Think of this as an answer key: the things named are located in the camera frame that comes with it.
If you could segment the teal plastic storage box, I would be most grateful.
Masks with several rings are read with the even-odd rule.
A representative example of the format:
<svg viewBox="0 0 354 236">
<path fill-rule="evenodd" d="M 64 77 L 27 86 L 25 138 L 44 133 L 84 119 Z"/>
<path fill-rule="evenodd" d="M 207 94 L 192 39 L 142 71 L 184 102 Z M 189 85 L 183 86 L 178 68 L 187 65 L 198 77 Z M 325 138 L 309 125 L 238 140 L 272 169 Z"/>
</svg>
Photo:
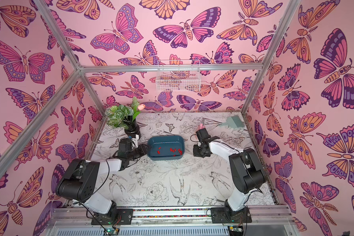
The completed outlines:
<svg viewBox="0 0 354 236">
<path fill-rule="evenodd" d="M 149 150 L 147 156 L 153 161 L 177 160 L 181 159 L 185 153 L 184 138 L 179 135 L 155 136 L 148 140 Z"/>
</svg>

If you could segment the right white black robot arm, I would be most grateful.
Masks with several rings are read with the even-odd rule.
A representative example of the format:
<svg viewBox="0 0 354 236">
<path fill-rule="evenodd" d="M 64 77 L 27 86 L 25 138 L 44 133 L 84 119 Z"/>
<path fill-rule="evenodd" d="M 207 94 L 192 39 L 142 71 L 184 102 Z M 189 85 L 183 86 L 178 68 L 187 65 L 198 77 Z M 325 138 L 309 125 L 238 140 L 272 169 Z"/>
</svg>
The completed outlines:
<svg viewBox="0 0 354 236">
<path fill-rule="evenodd" d="M 224 210 L 228 218 L 247 214 L 246 203 L 252 193 L 260 192 L 266 182 L 265 172 L 257 153 L 252 148 L 234 148 L 219 141 L 202 142 L 193 146 L 195 157 L 205 158 L 212 154 L 227 160 L 235 188 L 226 200 Z"/>
</svg>

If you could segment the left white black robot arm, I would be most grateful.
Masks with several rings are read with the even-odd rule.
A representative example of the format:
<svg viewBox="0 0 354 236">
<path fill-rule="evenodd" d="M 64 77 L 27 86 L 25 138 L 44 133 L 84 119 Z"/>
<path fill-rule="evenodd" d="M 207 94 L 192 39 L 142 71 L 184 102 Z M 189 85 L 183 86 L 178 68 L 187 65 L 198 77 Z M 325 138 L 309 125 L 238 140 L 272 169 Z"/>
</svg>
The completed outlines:
<svg viewBox="0 0 354 236">
<path fill-rule="evenodd" d="M 107 215 L 114 208 L 115 203 L 99 193 L 104 183 L 98 183 L 101 176 L 103 182 L 109 179 L 110 174 L 125 170 L 135 161 L 147 154 L 149 146 L 140 144 L 132 150 L 124 150 L 120 145 L 119 151 L 113 157 L 99 161 L 83 159 L 73 160 L 63 177 L 58 182 L 56 195 L 67 200 L 75 200 L 84 207 L 101 215 Z"/>
</svg>

